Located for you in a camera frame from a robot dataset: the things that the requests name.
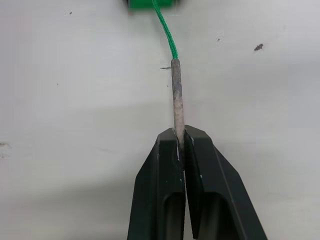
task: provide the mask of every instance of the green connector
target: green connector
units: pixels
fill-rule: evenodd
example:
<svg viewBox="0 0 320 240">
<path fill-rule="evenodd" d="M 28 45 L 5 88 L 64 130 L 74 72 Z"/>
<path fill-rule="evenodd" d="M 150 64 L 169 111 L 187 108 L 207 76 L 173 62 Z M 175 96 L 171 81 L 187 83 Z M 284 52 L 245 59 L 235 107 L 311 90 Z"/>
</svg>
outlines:
<svg viewBox="0 0 320 240">
<path fill-rule="evenodd" d="M 161 8 L 169 8 L 174 5 L 175 0 L 157 0 Z M 152 9 L 152 0 L 129 0 L 130 9 Z"/>
</svg>

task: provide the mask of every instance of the white surface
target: white surface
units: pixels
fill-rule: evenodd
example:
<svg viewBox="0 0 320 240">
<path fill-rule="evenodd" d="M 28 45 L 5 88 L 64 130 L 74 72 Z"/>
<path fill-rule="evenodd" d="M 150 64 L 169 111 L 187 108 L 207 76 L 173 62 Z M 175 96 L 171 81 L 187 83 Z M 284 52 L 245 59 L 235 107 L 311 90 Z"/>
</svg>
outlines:
<svg viewBox="0 0 320 240">
<path fill-rule="evenodd" d="M 317 0 L 164 11 L 185 122 L 238 170 L 270 240 L 319 239 L 319 12 Z M 0 0 L 0 239 L 126 239 L 135 175 L 173 126 L 170 61 L 152 11 Z"/>
</svg>

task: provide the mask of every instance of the green cable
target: green cable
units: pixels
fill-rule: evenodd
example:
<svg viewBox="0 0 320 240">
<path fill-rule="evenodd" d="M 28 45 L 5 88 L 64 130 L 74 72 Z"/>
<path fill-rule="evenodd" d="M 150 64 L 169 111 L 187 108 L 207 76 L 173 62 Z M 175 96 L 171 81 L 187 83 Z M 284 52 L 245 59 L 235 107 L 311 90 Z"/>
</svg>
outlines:
<svg viewBox="0 0 320 240">
<path fill-rule="evenodd" d="M 175 45 L 175 41 L 171 36 L 171 33 L 169 31 L 169 28 L 168 28 L 168 25 L 166 24 L 166 21 L 164 19 L 164 16 L 162 16 L 162 14 L 161 14 L 160 7 L 158 5 L 158 0 L 152 0 L 152 4 L 153 4 L 153 7 L 154 7 L 154 10 L 156 11 L 156 14 L 159 17 L 159 20 L 160 20 L 161 24 L 163 26 L 165 35 L 168 38 L 170 50 L 171 50 L 171 53 L 172 53 L 172 58 L 173 59 L 178 59 L 178 51 L 177 51 L 177 48 L 176 48 L 176 45 Z"/>
</svg>

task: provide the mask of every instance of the metal probe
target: metal probe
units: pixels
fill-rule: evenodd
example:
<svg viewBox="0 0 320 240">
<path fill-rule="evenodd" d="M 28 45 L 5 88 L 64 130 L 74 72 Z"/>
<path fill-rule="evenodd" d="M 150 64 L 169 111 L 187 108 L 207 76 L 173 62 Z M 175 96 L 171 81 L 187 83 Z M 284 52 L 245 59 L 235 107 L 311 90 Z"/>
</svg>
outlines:
<svg viewBox="0 0 320 240">
<path fill-rule="evenodd" d="M 172 59 L 171 61 L 172 76 L 172 95 L 173 95 L 173 116 L 174 116 L 174 132 L 178 140 L 181 161 L 184 162 L 185 151 L 185 119 L 184 119 L 184 103 L 182 99 L 181 85 L 181 69 L 180 61 Z"/>
</svg>

